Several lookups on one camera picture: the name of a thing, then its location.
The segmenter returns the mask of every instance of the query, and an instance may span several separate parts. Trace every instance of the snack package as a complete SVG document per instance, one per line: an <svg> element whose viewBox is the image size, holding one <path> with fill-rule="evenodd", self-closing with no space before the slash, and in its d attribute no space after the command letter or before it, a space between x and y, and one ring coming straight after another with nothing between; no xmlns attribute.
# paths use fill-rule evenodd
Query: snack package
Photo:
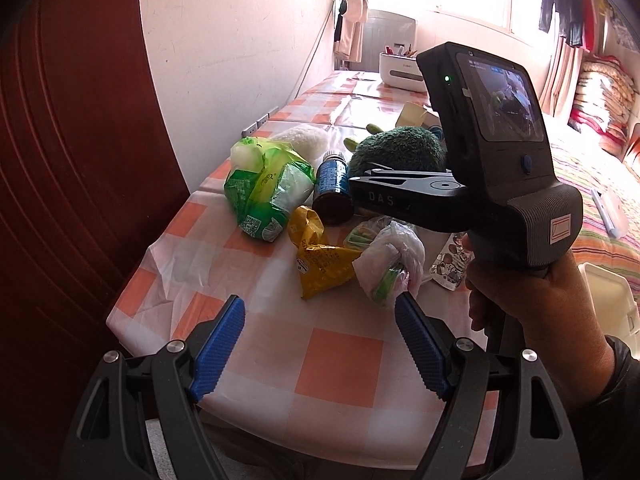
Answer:
<svg viewBox="0 0 640 480"><path fill-rule="evenodd" d="M358 282L378 305L392 308L405 291L422 284L424 246L410 226L391 221L353 262Z"/></svg>
<svg viewBox="0 0 640 480"><path fill-rule="evenodd" d="M313 168L288 142L247 137L231 148L225 196L249 236L273 242L314 184Z"/></svg>
<svg viewBox="0 0 640 480"><path fill-rule="evenodd" d="M371 242L376 239L379 232L391 224L393 220L395 219L391 216L376 216L375 218L361 222L347 235L343 245L348 249L364 251L364 249L369 247Z"/></svg>
<svg viewBox="0 0 640 480"><path fill-rule="evenodd" d="M429 271L431 279L448 290L456 290L465 279L471 253L462 248L464 233L453 233Z"/></svg>
<svg viewBox="0 0 640 480"><path fill-rule="evenodd" d="M287 232L298 248L296 263L303 300L355 277L351 263L360 256L360 251L330 246L322 221L312 209L297 208L291 215Z"/></svg>

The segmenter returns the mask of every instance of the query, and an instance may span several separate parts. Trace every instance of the blue button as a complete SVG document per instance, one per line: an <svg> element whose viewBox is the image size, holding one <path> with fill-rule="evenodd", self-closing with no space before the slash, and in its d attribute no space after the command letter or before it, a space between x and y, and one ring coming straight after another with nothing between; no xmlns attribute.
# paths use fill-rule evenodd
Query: blue button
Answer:
<svg viewBox="0 0 640 480"><path fill-rule="evenodd" d="M533 160L531 160L531 157L529 155L523 155L520 162L522 164L522 171L526 174L531 174L531 171L533 171Z"/></svg>

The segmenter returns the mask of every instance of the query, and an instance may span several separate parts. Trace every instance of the white wall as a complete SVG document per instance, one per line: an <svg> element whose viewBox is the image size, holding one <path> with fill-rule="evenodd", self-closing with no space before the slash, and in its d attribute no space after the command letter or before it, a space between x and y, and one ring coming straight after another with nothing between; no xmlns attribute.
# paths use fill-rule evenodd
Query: white wall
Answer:
<svg viewBox="0 0 640 480"><path fill-rule="evenodd" d="M190 190L300 84L332 0L140 0L158 102ZM302 91L333 68L329 18Z"/></svg>
<svg viewBox="0 0 640 480"><path fill-rule="evenodd" d="M522 65L529 72L538 96L542 94L551 63L551 52L541 53L512 35L442 12L425 10L412 18L418 22L418 51L447 41L479 48Z"/></svg>

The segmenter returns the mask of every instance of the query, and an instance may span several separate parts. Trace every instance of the label sticker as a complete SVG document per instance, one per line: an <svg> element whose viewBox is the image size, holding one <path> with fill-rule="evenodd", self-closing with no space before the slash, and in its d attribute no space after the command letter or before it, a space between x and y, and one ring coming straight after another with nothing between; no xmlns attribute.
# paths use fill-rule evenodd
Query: label sticker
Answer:
<svg viewBox="0 0 640 480"><path fill-rule="evenodd" d="M571 234L571 215L554 218L551 221L551 240L549 244L555 244L564 240Z"/></svg>
<svg viewBox="0 0 640 480"><path fill-rule="evenodd" d="M308 273L309 267L302 258L297 258L296 263L298 264L298 271L300 272L300 274Z"/></svg>

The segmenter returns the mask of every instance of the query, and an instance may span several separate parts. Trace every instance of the striped bedsheet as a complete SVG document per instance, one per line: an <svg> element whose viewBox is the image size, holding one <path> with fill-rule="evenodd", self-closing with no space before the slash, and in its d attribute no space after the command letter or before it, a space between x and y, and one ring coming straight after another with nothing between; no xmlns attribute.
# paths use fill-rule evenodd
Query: striped bedsheet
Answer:
<svg viewBox="0 0 640 480"><path fill-rule="evenodd" d="M615 157L554 118L545 117L558 179L582 193L584 222L573 249L579 264L589 262L624 276L640 300L640 182ZM623 203L629 232L609 238L591 198L591 189L612 189Z"/></svg>

